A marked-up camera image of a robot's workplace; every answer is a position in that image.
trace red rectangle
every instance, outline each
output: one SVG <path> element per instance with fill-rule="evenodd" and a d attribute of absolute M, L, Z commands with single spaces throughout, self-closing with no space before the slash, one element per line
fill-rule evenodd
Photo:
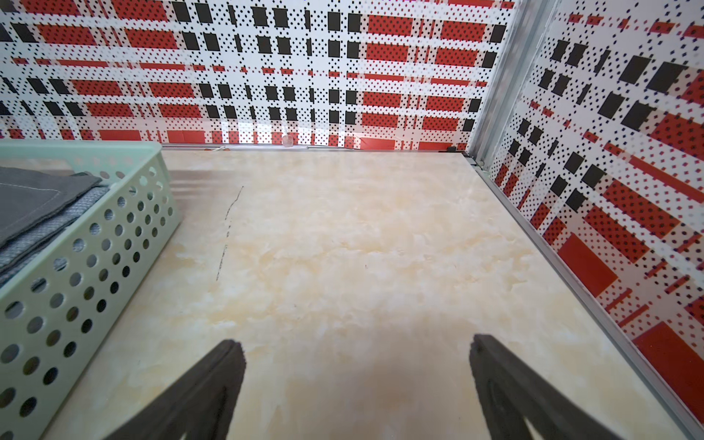
<path fill-rule="evenodd" d="M 587 213 L 584 221 L 618 249 L 631 263 L 638 261 L 650 250 L 645 243 L 625 227 L 619 225 L 616 220 L 612 219 L 598 206 L 594 206 Z"/>
<path fill-rule="evenodd" d="M 80 46 L 96 46 L 93 34 L 88 27 L 37 25 L 37 30 L 49 44 L 76 44 Z"/>
<path fill-rule="evenodd" d="M 558 255 L 594 297 L 599 296 L 618 278 L 575 234 L 570 235 Z"/>
<path fill-rule="evenodd" d="M 440 39 L 459 39 L 465 42 L 480 42 L 484 38 L 486 23 L 446 21 L 442 25 Z"/>
<path fill-rule="evenodd" d="M 98 130 L 104 141 L 141 141 L 139 130 Z"/>
<path fill-rule="evenodd" d="M 439 130 L 443 132 L 453 132 L 457 130 L 457 118 L 434 118 L 426 116 L 423 118 L 424 130 Z"/>
<path fill-rule="evenodd" d="M 425 105 L 427 110 L 440 111 L 462 111 L 465 105 L 464 98 L 448 98 L 446 96 L 428 96 L 428 102 Z"/>
<path fill-rule="evenodd" d="M 674 23 L 665 23 L 662 21 L 656 21 L 655 23 L 653 23 L 653 26 L 650 28 L 650 32 L 655 32 L 657 34 L 669 34 L 673 27 L 674 27 Z"/>
<path fill-rule="evenodd" d="M 389 17 L 387 15 L 369 16 L 370 34 L 405 35 L 410 36 L 413 31 L 413 19 L 404 17 Z"/>
<path fill-rule="evenodd" d="M 201 109 L 187 104 L 159 104 L 164 118 L 202 118 Z"/>
<path fill-rule="evenodd" d="M 406 62 L 408 46 L 397 44 L 367 43 L 367 59 Z"/>
<path fill-rule="evenodd" d="M 425 151 L 447 151 L 452 142 L 419 142 L 418 149 Z"/>
<path fill-rule="evenodd" d="M 174 34 L 170 30 L 125 29 L 132 47 L 148 49 L 178 49 Z"/>
<path fill-rule="evenodd" d="M 123 20 L 169 21 L 162 1 L 114 0 L 113 8 Z"/>
<path fill-rule="evenodd" d="M 435 56 L 435 64 L 473 67 L 477 62 L 478 53 L 479 51 L 440 47 Z"/>
<path fill-rule="evenodd" d="M 363 137 L 360 148 L 362 150 L 393 150 L 396 148 L 396 141 L 393 139 L 375 139 Z"/>
<path fill-rule="evenodd" d="M 149 89 L 159 98 L 194 98 L 193 86 L 182 82 L 150 82 Z"/>
<path fill-rule="evenodd" d="M 362 113 L 362 125 L 373 127 L 396 127 L 398 115 L 380 115 L 377 113 Z"/>
<path fill-rule="evenodd" d="M 704 360 L 665 322 L 635 338 L 633 343 L 697 420 L 704 422 Z"/>
<path fill-rule="evenodd" d="M 86 107 L 91 116 L 134 117 L 129 104 L 87 102 Z"/>

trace basket hole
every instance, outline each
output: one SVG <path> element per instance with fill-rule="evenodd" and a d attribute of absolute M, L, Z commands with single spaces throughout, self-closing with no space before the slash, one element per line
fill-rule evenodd
<path fill-rule="evenodd" d="M 61 304 L 63 304 L 62 294 L 54 294 L 51 296 L 51 299 L 49 300 L 49 305 L 51 306 L 51 308 L 57 308 Z"/>
<path fill-rule="evenodd" d="M 21 313 L 22 310 L 25 309 L 25 305 L 22 304 L 19 301 L 14 301 L 10 303 L 9 306 L 5 308 L 5 318 L 8 318 L 9 320 L 13 320 L 16 317 L 18 317 Z"/>
<path fill-rule="evenodd" d="M 93 321 L 85 320 L 83 321 L 83 324 L 81 324 L 81 333 L 90 332 L 91 328 L 93 328 Z"/>
<path fill-rule="evenodd" d="M 44 383 L 44 385 L 49 385 L 50 383 L 52 383 L 53 381 L 56 380 L 57 376 L 58 376 L 58 368 L 51 367 L 51 368 L 49 368 L 49 371 L 47 371 L 44 374 L 44 378 L 42 379 L 42 382 Z"/>
<path fill-rule="evenodd" d="M 25 373 L 25 376 L 29 376 L 33 372 L 37 371 L 37 368 L 39 368 L 39 358 L 37 356 L 32 356 L 27 359 L 27 362 L 25 362 L 25 366 L 22 367 L 22 372 Z"/>
<path fill-rule="evenodd" d="M 53 347 L 56 345 L 58 340 L 61 339 L 61 332 L 58 330 L 52 330 L 51 333 L 46 337 L 46 345 Z"/>
<path fill-rule="evenodd" d="M 39 292 L 43 291 L 46 288 L 46 279 L 44 278 L 37 278 L 33 283 L 30 289 L 38 294 Z"/>
<path fill-rule="evenodd" d="M 73 251 L 80 252 L 86 248 L 86 242 L 82 239 L 76 239 L 73 241 Z"/>
<path fill-rule="evenodd" d="M 54 260 L 54 270 L 56 272 L 60 272 L 64 269 L 66 269 L 66 266 L 68 266 L 68 260 L 64 257 L 59 257 L 56 260 Z"/>
<path fill-rule="evenodd" d="M 20 407 L 20 417 L 27 417 L 37 407 L 37 398 L 30 397 Z"/>
<path fill-rule="evenodd" d="M 29 333 L 29 334 L 37 333 L 39 330 L 42 329 L 43 326 L 44 326 L 44 320 L 42 319 L 42 317 L 35 316 L 27 323 L 27 333 Z"/>
<path fill-rule="evenodd" d="M 70 284 L 71 287 L 76 287 L 81 284 L 81 279 L 83 279 L 83 275 L 78 272 L 74 272 L 71 274 L 71 278 L 68 279 L 68 284 Z"/>
<path fill-rule="evenodd" d="M 6 388 L 5 391 L 0 393 L 0 408 L 5 408 L 7 405 L 15 400 L 16 391 L 14 388 Z"/>
<path fill-rule="evenodd" d="M 70 358 L 73 356 L 73 354 L 76 352 L 76 343 L 74 341 L 69 342 L 66 344 L 66 347 L 63 348 L 63 357 L 64 358 Z"/>
<path fill-rule="evenodd" d="M 17 355 L 20 353 L 20 346 L 17 344 L 10 344 L 0 353 L 0 362 L 10 363 Z"/>

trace black scratch mark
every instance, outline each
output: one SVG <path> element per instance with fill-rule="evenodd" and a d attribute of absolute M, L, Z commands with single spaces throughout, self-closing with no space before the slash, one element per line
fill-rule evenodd
<path fill-rule="evenodd" d="M 242 185 L 242 188 L 239 189 L 239 192 L 237 193 L 237 198 L 232 202 L 230 207 L 227 209 L 227 213 L 225 214 L 225 219 L 227 220 L 227 216 L 230 215 L 230 210 L 232 209 L 232 205 L 234 205 L 235 201 L 239 200 L 239 195 L 242 194 L 242 190 L 244 189 L 244 185 Z"/>

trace perforated basket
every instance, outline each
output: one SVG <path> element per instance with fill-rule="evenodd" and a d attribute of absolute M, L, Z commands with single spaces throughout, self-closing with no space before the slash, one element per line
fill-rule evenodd
<path fill-rule="evenodd" d="M 3 440 L 42 435 L 181 220 L 157 143 L 0 142 L 1 164 L 20 159 L 111 188 L 0 289 Z"/>

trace black square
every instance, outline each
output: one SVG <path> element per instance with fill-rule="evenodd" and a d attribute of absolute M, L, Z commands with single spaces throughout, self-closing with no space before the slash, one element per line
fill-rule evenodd
<path fill-rule="evenodd" d="M 572 153 L 567 162 L 565 163 L 565 169 L 572 174 L 575 174 L 579 169 L 579 166 L 584 162 L 584 158 L 577 153 Z"/>
<path fill-rule="evenodd" d="M 276 37 L 276 45 L 279 47 L 279 55 L 291 55 L 291 39 Z"/>
<path fill-rule="evenodd" d="M 198 45 L 198 39 L 193 32 L 181 32 L 183 41 L 186 43 L 186 49 L 190 51 L 199 51 L 201 47 Z"/>
<path fill-rule="evenodd" d="M 176 20 L 181 23 L 190 23 L 191 16 L 188 14 L 188 7 L 183 1 L 172 1 L 171 6 L 176 13 Z"/>
<path fill-rule="evenodd" d="M 572 191 L 572 194 L 567 197 L 567 206 L 577 212 L 585 200 L 586 197 L 581 192 L 575 189 L 574 191 Z"/>
<path fill-rule="evenodd" d="M 327 13 L 327 30 L 340 30 L 340 13 Z"/>
<path fill-rule="evenodd" d="M 208 117 L 210 119 L 220 119 L 220 112 L 218 112 L 218 106 L 206 106 L 208 111 Z"/>
<path fill-rule="evenodd" d="M 269 23 L 267 23 L 266 19 L 266 8 L 258 8 L 256 6 L 252 6 L 252 15 L 254 17 L 254 25 L 255 26 L 268 26 Z"/>
<path fill-rule="evenodd" d="M 295 87 L 284 87 L 284 101 L 295 101 L 296 100 L 296 88 Z"/>
<path fill-rule="evenodd" d="M 540 136 L 543 135 L 543 130 L 540 130 L 538 127 L 533 127 L 533 131 L 530 133 L 530 136 L 528 137 L 528 142 L 530 142 L 533 145 L 537 145 L 538 141 L 540 140 Z"/>
<path fill-rule="evenodd" d="M 279 100 L 279 94 L 276 91 L 276 87 L 264 86 L 264 90 L 266 91 L 267 101 L 278 101 Z"/>
<path fill-rule="evenodd" d="M 220 92 L 220 98 L 224 98 L 224 99 L 232 98 L 232 92 L 230 91 L 229 85 L 218 84 L 218 91 Z"/>
<path fill-rule="evenodd" d="M 602 116 L 606 116 L 609 119 L 613 119 L 614 115 L 618 111 L 618 108 L 621 106 L 625 98 L 621 95 L 617 95 L 614 92 L 610 92 L 609 96 L 606 97 L 606 100 L 604 101 L 603 104 L 601 104 L 601 108 L 599 108 L 599 114 Z"/>
<path fill-rule="evenodd" d="M 210 16 L 210 8 L 207 3 L 196 3 L 196 12 L 198 13 L 198 21 L 201 23 L 213 22 L 213 17 Z"/>
<path fill-rule="evenodd" d="M 523 165 L 527 165 L 528 159 L 530 159 L 531 155 L 532 153 L 528 151 L 528 149 L 523 149 L 523 151 L 521 151 L 521 156 L 518 158 L 518 161 L 521 162 Z"/>
<path fill-rule="evenodd" d="M 274 26 L 275 27 L 288 27 L 289 26 L 289 13 L 288 10 L 282 8 L 273 8 L 274 10 Z"/>
<path fill-rule="evenodd" d="M 70 95 L 71 92 L 68 91 L 68 88 L 66 87 L 66 84 L 63 83 L 61 80 L 49 80 L 51 85 L 54 87 L 54 90 L 56 90 L 56 93 L 60 95 Z"/>
<path fill-rule="evenodd" d="M 52 116 L 63 116 L 63 111 L 61 111 L 57 103 L 45 101 L 44 105 L 49 109 Z"/>
<path fill-rule="evenodd" d="M 584 173 L 582 177 L 582 182 L 589 185 L 592 189 L 596 188 L 602 177 L 606 175 L 599 167 L 591 165 L 589 169 Z"/>
<path fill-rule="evenodd" d="M 340 58 L 340 42 L 334 40 L 327 41 L 327 55 L 330 58 Z"/>
<path fill-rule="evenodd" d="M 357 104 L 357 91 L 356 90 L 348 90 L 347 93 L 345 93 L 345 103 L 347 104 Z"/>
<path fill-rule="evenodd" d="M 210 87 L 210 84 L 198 84 L 198 87 L 201 89 L 201 95 L 203 95 L 203 98 L 213 97 L 213 88 Z"/>
<path fill-rule="evenodd" d="M 269 119 L 281 120 L 281 110 L 276 107 L 269 107 Z"/>
<path fill-rule="evenodd" d="M 643 71 L 648 67 L 650 63 L 649 58 L 643 58 L 642 56 L 633 56 L 628 62 L 628 65 L 623 70 L 623 73 L 619 77 L 619 81 L 629 82 L 631 84 L 636 84 L 638 78 L 643 74 Z"/>
<path fill-rule="evenodd" d="M 522 120 L 520 127 L 518 127 L 518 134 L 525 136 L 528 132 L 528 127 L 530 127 L 530 121 L 528 119 Z"/>
<path fill-rule="evenodd" d="M 237 112 L 234 110 L 233 106 L 224 106 L 225 107 L 225 117 L 227 119 L 237 119 Z"/>
<path fill-rule="evenodd" d="M 567 188 L 567 180 L 561 178 L 560 176 L 557 176 L 555 178 L 553 186 L 550 187 L 550 190 L 559 196 L 560 194 L 562 194 L 565 188 Z"/>
<path fill-rule="evenodd" d="M 543 72 L 543 77 L 538 83 L 538 87 L 542 87 L 543 89 L 547 90 L 550 86 L 550 81 L 553 80 L 553 76 L 555 76 L 555 72 L 553 72 L 552 70 L 545 69 L 545 72 Z"/>
<path fill-rule="evenodd" d="M 477 111 L 479 111 L 479 106 L 480 106 L 481 104 L 482 104 L 482 100 L 481 100 L 481 99 L 472 98 L 472 99 L 470 100 L 470 109 L 469 109 L 469 112 L 470 112 L 470 113 L 476 113 Z"/>
<path fill-rule="evenodd" d="M 359 58 L 359 43 L 358 42 L 347 42 L 347 58 L 352 58 L 352 59 Z"/>
<path fill-rule="evenodd" d="M 511 156 L 515 156 L 520 147 L 521 147 L 521 144 L 519 144 L 518 141 L 516 139 L 514 139 L 513 142 L 511 142 L 511 146 L 508 147 L 508 153 Z"/>

